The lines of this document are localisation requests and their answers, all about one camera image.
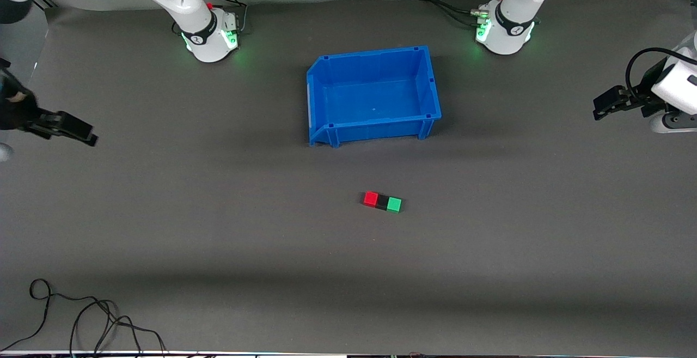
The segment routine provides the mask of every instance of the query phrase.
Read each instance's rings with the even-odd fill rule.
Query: green cube
[[[388,211],[398,214],[400,208],[401,199],[397,199],[396,197],[390,197],[390,200],[388,201]]]

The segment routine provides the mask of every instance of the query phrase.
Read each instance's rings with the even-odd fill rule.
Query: red cube
[[[376,192],[366,192],[363,198],[363,204],[375,208],[378,204],[378,194],[376,194]]]

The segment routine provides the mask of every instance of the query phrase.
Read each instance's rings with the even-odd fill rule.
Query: green led light
[[[483,30],[480,30],[477,33],[477,40],[480,42],[485,42],[486,37],[488,37],[488,33],[491,30],[491,20],[486,20],[486,22],[481,25],[480,28],[483,28]]]
[[[235,31],[220,30],[223,40],[228,48],[237,48],[237,34]]]
[[[191,46],[189,46],[189,41],[186,40],[184,33],[181,33],[181,38],[184,40],[184,43],[186,44],[186,50],[189,50],[191,52]]]
[[[533,21],[533,24],[530,26],[530,31],[528,31],[528,36],[525,37],[525,42],[528,42],[533,36],[533,28],[535,28],[535,21]]]

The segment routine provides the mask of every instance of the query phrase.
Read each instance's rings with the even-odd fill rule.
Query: blue plastic bin
[[[441,118],[429,48],[323,56],[307,71],[309,145],[418,135]]]

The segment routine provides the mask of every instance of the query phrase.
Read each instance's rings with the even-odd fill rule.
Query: gray mat
[[[56,13],[30,86],[102,140],[13,134],[0,341],[39,323],[43,277],[174,350],[697,355],[697,137],[591,114],[633,53],[690,32],[688,0],[549,0],[540,17],[496,57],[427,3],[255,5],[241,49],[206,65],[164,11]],[[433,55],[433,135],[308,147],[315,58],[409,45]],[[360,205],[366,190],[404,212]],[[67,348],[79,308],[56,301],[17,348]],[[82,347],[102,326],[85,318]]]

